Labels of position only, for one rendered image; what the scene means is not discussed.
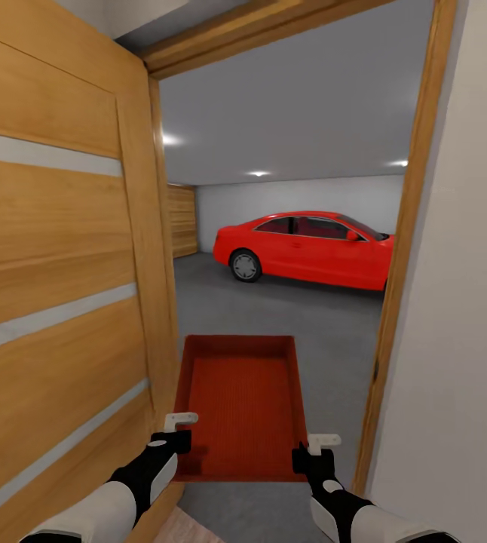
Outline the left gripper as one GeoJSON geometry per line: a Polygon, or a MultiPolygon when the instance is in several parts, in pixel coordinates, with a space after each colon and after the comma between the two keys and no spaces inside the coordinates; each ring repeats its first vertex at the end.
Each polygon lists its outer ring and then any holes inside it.
{"type": "Polygon", "coordinates": [[[176,431],[176,432],[154,432],[151,435],[151,441],[161,439],[161,438],[171,438],[176,443],[176,454],[182,455],[190,453],[191,450],[191,431],[176,431]]]}

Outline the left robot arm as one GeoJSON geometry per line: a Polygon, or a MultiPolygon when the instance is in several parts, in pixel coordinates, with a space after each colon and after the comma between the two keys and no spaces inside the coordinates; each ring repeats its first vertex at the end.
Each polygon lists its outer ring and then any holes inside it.
{"type": "Polygon", "coordinates": [[[119,467],[95,492],[39,524],[17,543],[124,543],[144,512],[174,478],[178,455],[190,453],[197,413],[171,413],[164,432],[154,432],[145,452],[119,467]]]}

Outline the storage box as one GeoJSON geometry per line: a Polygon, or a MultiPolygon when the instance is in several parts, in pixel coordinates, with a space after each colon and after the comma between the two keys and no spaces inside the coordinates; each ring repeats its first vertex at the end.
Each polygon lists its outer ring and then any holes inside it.
{"type": "Polygon", "coordinates": [[[309,447],[294,336],[185,337],[175,413],[197,413],[171,481],[308,482],[292,449],[309,447]]]}

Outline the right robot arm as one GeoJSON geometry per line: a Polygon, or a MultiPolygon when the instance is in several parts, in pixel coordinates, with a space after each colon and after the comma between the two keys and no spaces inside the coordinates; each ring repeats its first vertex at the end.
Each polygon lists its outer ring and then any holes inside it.
{"type": "Polygon", "coordinates": [[[309,447],[292,449],[293,472],[307,475],[312,489],[311,512],[316,525],[333,543],[463,543],[455,535],[422,520],[401,517],[361,499],[335,476],[337,434],[309,434],[309,447]]]}

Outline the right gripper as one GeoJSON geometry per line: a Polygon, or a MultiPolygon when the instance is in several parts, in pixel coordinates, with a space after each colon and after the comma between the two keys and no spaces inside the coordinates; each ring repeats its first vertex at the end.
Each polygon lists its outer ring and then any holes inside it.
{"type": "Polygon", "coordinates": [[[292,449],[293,472],[295,474],[307,475],[310,477],[310,471],[316,466],[325,466],[335,475],[334,453],[331,449],[321,449],[321,456],[313,456],[308,452],[301,442],[299,449],[292,449]]]}

